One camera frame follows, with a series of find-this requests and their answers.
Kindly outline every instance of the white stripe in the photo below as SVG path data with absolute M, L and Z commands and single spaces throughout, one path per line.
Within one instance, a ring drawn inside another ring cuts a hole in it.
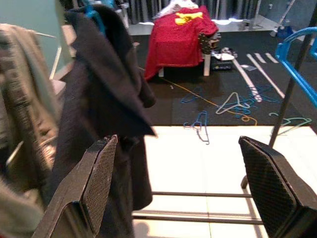
M 263 74 L 263 76 L 272 84 L 277 93 L 284 98 L 285 94 L 278 88 L 278 86 L 273 82 L 273 80 L 265 73 L 263 68 L 258 64 L 258 62 L 252 57 L 252 55 L 247 54 L 247 57 L 252 61 L 252 63 L 258 68 L 258 70 Z
M 256 99 L 256 101 L 258 103 L 262 102 L 262 97 L 260 96 L 260 94 L 258 93 L 256 87 L 254 86 L 253 82 L 251 81 L 251 79 L 248 77 L 247 73 L 244 71 L 244 69 L 241 67 L 241 65 L 239 64 L 239 62 L 236 59 L 233 59 L 232 62 L 234 63 L 234 65 L 236 66 L 236 68 L 238 69 L 238 71 L 240 72 L 240 74 L 242 75 L 242 77 L 244 78 L 244 80 L 246 81 L 247 85 L 249 86 L 254 98 Z
M 266 53 L 265 55 L 266 55 L 266 57 L 268 57 L 273 63 L 278 63 L 278 61 L 277 61 L 270 53 Z
M 261 63 L 266 63 L 266 61 L 262 58 L 262 56 L 259 53 L 254 53 L 254 54 L 256 55 L 256 57 Z

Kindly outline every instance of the cable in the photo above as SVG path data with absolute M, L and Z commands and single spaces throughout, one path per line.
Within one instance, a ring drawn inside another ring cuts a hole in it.
M 169 81 L 169 80 L 167 80 L 167 79 L 165 79 L 165 78 L 162 78 L 162 77 L 160 77 L 160 79 L 162 79 L 162 80 L 164 80 L 165 82 L 168 82 L 168 83 L 170 83 L 170 84 L 173 84 L 174 86 L 179 87 L 179 88 L 181 88 L 181 89 L 183 89 L 183 90 L 185 90 L 185 91 L 187 91 L 187 92 L 189 92 L 189 93 L 195 95 L 197 98 L 203 99 L 205 102 L 207 102 L 207 103 L 209 103 L 209 104 L 212 104 L 212 105 L 214 105 L 214 106 L 216 106 L 216 107 L 219 107 L 219 105 L 217 105 L 216 103 L 213 103 L 212 101 L 209 101 L 208 99 L 206 99 L 206 98 L 204 98 L 204 97 L 202 97 L 202 96 L 200 96 L 200 95 L 198 95 L 198 94 L 196 94 L 196 93 L 190 91 L 189 89 L 187 89 L 187 88 L 185 88 L 185 87 L 183 87 L 183 86 L 180 86 L 180 85 L 178 85 L 178 84 L 176 84 L 176 83 L 173 83 L 173 82 L 171 82 L 171 81 Z M 256 119 L 253 118 L 253 117 L 249 117 L 249 116 L 247 116 L 247 115 L 245 115 L 245 114 L 243 114 L 243 113 L 235 113 L 235 112 L 232 112 L 232 111 L 226 111 L 226 112 L 231 113 L 231 114 L 234 114 L 234 115 L 241 115 L 241 116 L 242 116 L 242 117 L 241 117 L 241 120 L 242 120 L 242 121 L 248 122 L 248 121 L 250 121 L 250 120 L 253 120 L 253 121 L 255 122 L 254 125 L 258 125 L 258 120 L 256 120 Z

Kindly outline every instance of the floor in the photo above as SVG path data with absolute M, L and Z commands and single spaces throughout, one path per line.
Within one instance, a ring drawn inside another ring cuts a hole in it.
M 239 22 L 218 22 L 220 32 L 239 31 Z M 258 30 L 272 30 L 276 23 L 259 16 Z M 149 35 L 153 25 L 131 25 L 131 35 Z M 202 142 L 193 129 L 155 126 L 157 137 L 146 137 L 150 181 L 153 191 L 200 193 L 250 193 L 242 190 L 245 175 L 238 144 L 241 135 L 268 143 L 271 126 L 209 126 L 210 144 Z M 317 193 L 317 135 L 301 127 L 278 137 L 275 149 L 295 172 Z M 260 219 L 252 199 L 192 196 L 154 196 L 153 202 L 134 215 Z M 134 220 L 136 238 L 267 238 L 263 226 L 225 223 L 194 223 Z

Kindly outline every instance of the chair leg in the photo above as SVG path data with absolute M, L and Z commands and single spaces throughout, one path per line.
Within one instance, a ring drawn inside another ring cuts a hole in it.
M 206 55 L 205 54 L 205 63 L 204 63 L 204 76 L 209 76 L 210 73 L 210 60 L 211 60 L 211 55 Z
M 242 182 L 241 182 L 241 188 L 242 188 L 242 189 L 246 189 L 247 185 L 248 185 L 248 178 L 247 178 L 247 176 L 245 175 L 245 176 L 243 177 L 243 179 L 242 179 Z
M 158 72 L 158 76 L 159 76 L 159 77 L 164 77 L 164 68 L 162 68 L 162 69 Z

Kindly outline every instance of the teal hanger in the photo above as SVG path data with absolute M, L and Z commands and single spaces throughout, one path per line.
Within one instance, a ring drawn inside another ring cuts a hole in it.
M 104 25 L 100 15 L 99 15 L 99 13 L 93 9 L 93 6 L 90 4 L 89 0 L 84 0 L 84 2 L 86 4 L 86 16 L 88 18 L 95 19 L 95 21 L 99 27 L 99 31 L 105 36 L 106 35 L 106 28 L 105 28 L 105 25 Z
M 277 117 L 278 117 L 278 114 L 277 114 L 277 113 L 269 113 L 268 115 L 269 115 L 270 117 L 271 117 L 271 116 L 277 116 Z M 288 130 L 286 130 L 286 131 L 283 131 L 283 132 L 279 133 L 278 135 L 285 134 L 285 133 L 288 132 L 288 131 L 294 130 L 294 129 L 300 127 L 300 126 L 307 125 L 307 124 L 309 124 L 309 123 L 311 123 L 311 122 L 313 121 L 313 120 L 310 119 L 310 118 L 283 118 L 283 120 L 285 120 L 286 122 L 283 123 L 281 126 L 289 125 L 293 120 L 303 120 L 304 122 L 299 123 L 298 125 L 295 125 L 295 126 L 293 126 L 292 128 L 290 128 L 290 129 L 288 129 Z

